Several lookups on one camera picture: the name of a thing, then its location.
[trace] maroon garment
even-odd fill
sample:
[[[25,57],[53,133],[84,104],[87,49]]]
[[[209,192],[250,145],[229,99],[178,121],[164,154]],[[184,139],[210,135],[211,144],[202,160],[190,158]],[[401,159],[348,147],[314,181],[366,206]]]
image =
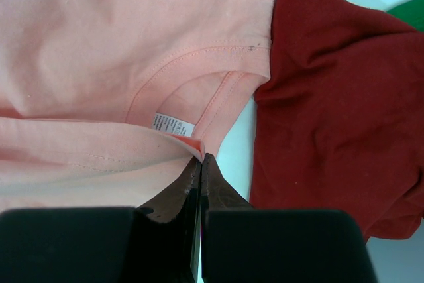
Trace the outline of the maroon garment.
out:
[[[365,237],[410,237],[424,211],[424,34],[345,0],[277,0],[256,93],[251,203],[335,208]]]

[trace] garment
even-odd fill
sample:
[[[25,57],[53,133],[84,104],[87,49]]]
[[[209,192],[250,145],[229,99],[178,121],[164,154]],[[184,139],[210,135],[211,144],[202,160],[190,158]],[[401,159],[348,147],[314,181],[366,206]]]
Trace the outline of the garment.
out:
[[[345,0],[276,0],[250,202],[402,239],[424,211],[424,34]]]
[[[407,1],[388,10],[388,13],[424,32],[424,0]]]
[[[216,154],[269,79],[273,3],[0,0],[0,210],[140,205]]]

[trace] pink t-shirt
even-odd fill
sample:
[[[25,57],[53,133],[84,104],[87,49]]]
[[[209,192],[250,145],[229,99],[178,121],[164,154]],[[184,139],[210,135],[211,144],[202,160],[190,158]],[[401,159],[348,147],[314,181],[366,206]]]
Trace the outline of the pink t-shirt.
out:
[[[0,211],[140,205],[269,78],[274,0],[0,0]]]

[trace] light blue surface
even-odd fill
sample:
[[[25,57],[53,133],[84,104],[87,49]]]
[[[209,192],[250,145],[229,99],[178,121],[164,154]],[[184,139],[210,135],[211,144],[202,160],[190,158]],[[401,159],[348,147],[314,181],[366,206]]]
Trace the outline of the light blue surface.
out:
[[[388,10],[407,0],[348,1],[363,7]],[[225,137],[217,158],[224,177],[245,198],[248,197],[252,176],[255,110],[251,100]],[[380,283],[424,282],[424,226],[409,240],[370,239],[367,247]]]

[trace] white label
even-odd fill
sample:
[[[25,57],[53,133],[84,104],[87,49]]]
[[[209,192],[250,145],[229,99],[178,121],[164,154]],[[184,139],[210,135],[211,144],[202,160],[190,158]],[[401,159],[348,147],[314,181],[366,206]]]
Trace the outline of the white label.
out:
[[[165,133],[191,137],[194,131],[194,124],[156,113],[152,128]]]

